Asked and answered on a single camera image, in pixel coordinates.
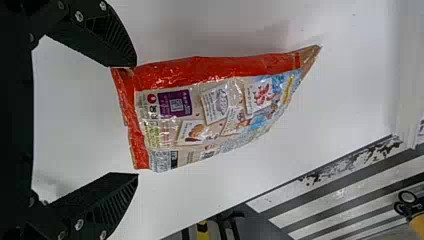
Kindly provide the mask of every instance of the black stripe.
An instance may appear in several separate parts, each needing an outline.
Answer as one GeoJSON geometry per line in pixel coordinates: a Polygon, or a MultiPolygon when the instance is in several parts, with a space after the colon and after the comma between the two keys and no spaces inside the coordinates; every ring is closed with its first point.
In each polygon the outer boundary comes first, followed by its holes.
{"type": "Polygon", "coordinates": [[[364,150],[366,150],[366,149],[368,149],[368,148],[370,148],[370,147],[372,147],[372,146],[374,146],[374,145],[376,145],[376,144],[379,144],[379,143],[381,143],[381,142],[387,141],[387,140],[389,140],[389,139],[390,139],[390,138],[392,138],[392,137],[393,137],[393,135],[388,135],[388,136],[386,136],[386,137],[384,137],[384,138],[382,138],[382,139],[380,139],[380,140],[377,140],[377,141],[375,141],[375,142],[373,142],[373,143],[370,143],[370,144],[368,144],[367,146],[365,146],[365,147],[363,147],[363,148],[360,148],[360,149],[358,149],[358,150],[356,150],[356,151],[353,151],[353,152],[351,152],[351,153],[348,153],[348,154],[344,155],[343,157],[337,158],[336,160],[334,160],[334,161],[332,161],[332,162],[330,162],[330,163],[327,163],[327,164],[325,164],[324,166],[321,166],[321,167],[319,167],[319,168],[316,168],[316,169],[314,169],[314,170],[312,170],[312,171],[310,171],[310,172],[308,172],[308,173],[306,173],[306,174],[301,175],[300,177],[297,177],[297,178],[295,178],[295,179],[293,179],[293,180],[290,180],[290,181],[288,181],[288,182],[286,182],[286,183],[283,183],[283,184],[281,184],[281,185],[279,185],[279,186],[277,186],[277,187],[275,187],[275,188],[272,188],[271,190],[268,190],[268,191],[266,191],[266,192],[264,192],[264,193],[262,193],[262,194],[259,194],[259,195],[257,195],[256,197],[253,197],[253,198],[251,198],[251,199],[247,200],[247,201],[246,201],[246,203],[247,203],[247,202],[250,202],[250,201],[252,201],[252,200],[254,200],[254,199],[256,199],[256,198],[262,197],[263,195],[266,195],[266,194],[268,194],[268,193],[270,193],[270,192],[273,192],[273,191],[275,191],[275,190],[277,190],[277,189],[279,189],[279,188],[281,188],[281,187],[284,187],[284,186],[286,186],[286,185],[288,185],[288,184],[290,184],[290,183],[292,183],[292,182],[298,181],[298,180],[299,180],[299,179],[301,179],[301,178],[304,178],[304,177],[306,177],[306,176],[308,176],[308,175],[310,175],[310,174],[313,174],[314,172],[316,172],[317,170],[319,170],[319,169],[321,169],[321,168],[325,168],[325,167],[331,166],[332,164],[335,164],[335,163],[337,163],[338,161],[344,160],[345,158],[347,158],[347,157],[349,157],[349,156],[351,156],[351,155],[356,155],[356,154],[358,154],[358,153],[360,153],[360,152],[362,152],[362,151],[364,151],[364,150]]]}
{"type": "Polygon", "coordinates": [[[181,240],[190,240],[190,232],[188,231],[188,228],[184,228],[181,231],[181,240]]]}
{"type": "Polygon", "coordinates": [[[364,203],[367,203],[369,201],[372,201],[374,199],[380,198],[382,196],[385,196],[387,194],[402,190],[406,187],[409,187],[411,185],[415,185],[417,183],[424,181],[424,173],[417,174],[413,177],[407,178],[403,181],[396,182],[394,184],[391,184],[385,188],[381,188],[379,190],[376,190],[374,192],[370,192],[368,194],[365,194],[361,197],[355,198],[353,200],[347,201],[345,203],[342,203],[336,207],[327,209],[323,212],[320,212],[318,214],[315,214],[311,217],[305,218],[301,221],[295,222],[285,228],[282,229],[283,232],[293,232],[297,229],[303,228],[305,226],[311,225],[315,222],[318,222],[320,220],[323,220],[325,218],[334,216],[336,214],[339,214],[341,212],[347,211],[351,208],[357,207],[359,205],[362,205],[364,203]]]}
{"type": "Polygon", "coordinates": [[[339,189],[342,189],[349,185],[357,183],[358,181],[364,180],[382,171],[385,171],[392,167],[398,166],[399,164],[415,159],[419,157],[420,155],[422,155],[423,153],[424,153],[424,144],[421,146],[421,149],[417,148],[416,150],[412,150],[412,149],[405,150],[385,160],[375,163],[369,167],[353,172],[352,174],[349,174],[345,177],[342,177],[333,182],[330,182],[322,187],[319,187],[303,195],[300,195],[294,199],[281,203],[273,208],[270,208],[262,212],[261,215],[265,216],[265,218],[271,219],[289,210],[292,210],[301,205],[312,202],[313,200],[321,198],[327,194],[330,194],[339,189]]]}
{"type": "Polygon", "coordinates": [[[171,169],[178,167],[178,151],[171,151],[171,169]]]}
{"type": "Polygon", "coordinates": [[[403,218],[402,216],[392,217],[392,218],[389,218],[389,219],[384,220],[384,221],[382,221],[382,222],[374,223],[373,225],[370,225],[370,226],[367,226],[367,227],[364,227],[364,228],[358,229],[358,230],[356,230],[356,231],[350,232],[350,233],[345,234],[345,235],[343,235],[343,236],[340,236],[340,237],[337,237],[337,238],[333,238],[332,240],[343,240],[343,239],[345,239],[345,238],[348,238],[348,237],[351,237],[351,236],[355,236],[355,235],[357,235],[357,234],[359,234],[359,233],[362,233],[362,232],[365,232],[365,231],[368,231],[368,230],[374,229],[374,228],[376,228],[376,227],[380,227],[380,226],[382,226],[382,225],[385,225],[385,224],[388,224],[388,223],[391,223],[391,222],[397,221],[397,220],[402,219],[402,218],[403,218]]]}
{"type": "MultiPolygon", "coordinates": [[[[421,197],[421,196],[423,196],[423,192],[424,192],[424,184],[423,185],[420,185],[420,186],[416,186],[416,187],[414,187],[412,189],[409,189],[409,191],[415,193],[418,197],[421,197]]],[[[379,208],[379,209],[374,210],[374,211],[371,211],[370,210],[370,212],[368,212],[366,214],[363,214],[363,215],[358,216],[358,217],[355,217],[355,218],[351,218],[351,219],[349,219],[349,220],[347,220],[345,222],[342,222],[342,223],[333,225],[331,227],[328,227],[326,229],[323,229],[321,231],[312,233],[312,234],[310,234],[308,236],[305,236],[305,237],[301,238],[300,240],[311,240],[311,239],[320,237],[320,236],[325,235],[327,233],[330,233],[330,232],[336,231],[338,229],[347,227],[349,225],[352,225],[352,224],[361,222],[363,220],[366,220],[368,218],[372,218],[374,216],[377,216],[379,214],[382,214],[382,213],[385,213],[385,212],[388,212],[388,211],[393,211],[393,204],[387,205],[385,207],[379,208]]]]}
{"type": "Polygon", "coordinates": [[[218,224],[219,235],[221,236],[221,240],[228,240],[224,223],[222,221],[218,221],[217,224],[218,224]]]}
{"type": "Polygon", "coordinates": [[[238,231],[236,220],[230,219],[231,229],[233,230],[234,240],[240,240],[240,233],[238,231]]]}

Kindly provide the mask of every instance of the white table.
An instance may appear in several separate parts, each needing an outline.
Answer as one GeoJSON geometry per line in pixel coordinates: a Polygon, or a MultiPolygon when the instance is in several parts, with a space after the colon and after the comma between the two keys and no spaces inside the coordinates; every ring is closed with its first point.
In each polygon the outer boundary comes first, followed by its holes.
{"type": "MultiPolygon", "coordinates": [[[[172,234],[394,129],[396,1],[111,0],[139,63],[324,48],[273,131],[140,184],[112,239],[172,234]]],[[[34,188],[54,200],[103,174],[136,172],[108,69],[45,38],[34,52],[34,188]]]]}

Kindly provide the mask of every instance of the food image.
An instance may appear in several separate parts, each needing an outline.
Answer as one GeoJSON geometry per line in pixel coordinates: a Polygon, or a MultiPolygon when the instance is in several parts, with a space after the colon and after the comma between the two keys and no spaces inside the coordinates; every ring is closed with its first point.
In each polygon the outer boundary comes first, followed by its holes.
{"type": "Polygon", "coordinates": [[[219,89],[216,93],[216,110],[218,110],[222,115],[225,115],[228,110],[227,93],[225,93],[222,89],[219,89]]]}
{"type": "Polygon", "coordinates": [[[265,101],[271,100],[271,92],[269,91],[269,84],[267,84],[265,87],[259,86],[258,90],[256,92],[253,92],[255,95],[255,101],[256,105],[260,106],[264,104],[265,101]]]}
{"type": "Polygon", "coordinates": [[[227,117],[225,127],[221,132],[222,136],[240,134],[245,127],[249,126],[251,119],[247,119],[244,108],[231,108],[227,117]]]}
{"type": "Polygon", "coordinates": [[[199,139],[199,137],[202,136],[203,131],[205,130],[205,125],[203,124],[197,124],[194,126],[191,131],[188,133],[188,138],[186,138],[186,142],[197,142],[202,141],[199,139]]]}

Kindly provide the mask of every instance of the product label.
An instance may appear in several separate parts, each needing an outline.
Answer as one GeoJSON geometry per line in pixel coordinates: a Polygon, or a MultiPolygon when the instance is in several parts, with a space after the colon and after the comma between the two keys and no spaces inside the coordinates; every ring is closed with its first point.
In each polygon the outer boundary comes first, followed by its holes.
{"type": "Polygon", "coordinates": [[[221,132],[222,136],[239,134],[250,125],[251,115],[246,115],[244,108],[230,108],[227,122],[221,132]]]}
{"type": "Polygon", "coordinates": [[[167,171],[242,147],[284,113],[301,71],[137,92],[150,168],[167,171]]]}
{"type": "Polygon", "coordinates": [[[200,160],[211,158],[215,155],[215,150],[204,151],[200,153],[200,160]]]}
{"type": "Polygon", "coordinates": [[[159,93],[158,97],[164,118],[190,116],[193,112],[189,90],[159,93]]]}
{"type": "Polygon", "coordinates": [[[202,144],[205,140],[214,140],[215,136],[217,134],[210,131],[203,120],[187,120],[182,122],[178,145],[202,144]]]}
{"type": "Polygon", "coordinates": [[[271,78],[249,84],[245,89],[247,113],[252,114],[271,105],[272,96],[271,78]]]}
{"type": "Polygon", "coordinates": [[[160,147],[160,128],[159,122],[157,121],[143,121],[144,127],[146,129],[146,139],[148,146],[152,148],[160,147]]]}
{"type": "Polygon", "coordinates": [[[205,111],[206,123],[212,124],[227,117],[230,106],[228,85],[220,85],[202,94],[202,104],[205,111]]]}

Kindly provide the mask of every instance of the orange plastic bag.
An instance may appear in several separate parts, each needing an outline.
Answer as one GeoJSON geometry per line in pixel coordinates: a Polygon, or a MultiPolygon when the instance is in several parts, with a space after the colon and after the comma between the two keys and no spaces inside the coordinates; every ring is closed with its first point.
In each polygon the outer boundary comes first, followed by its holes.
{"type": "Polygon", "coordinates": [[[241,147],[283,114],[319,46],[114,68],[136,169],[164,172],[241,147]]]}

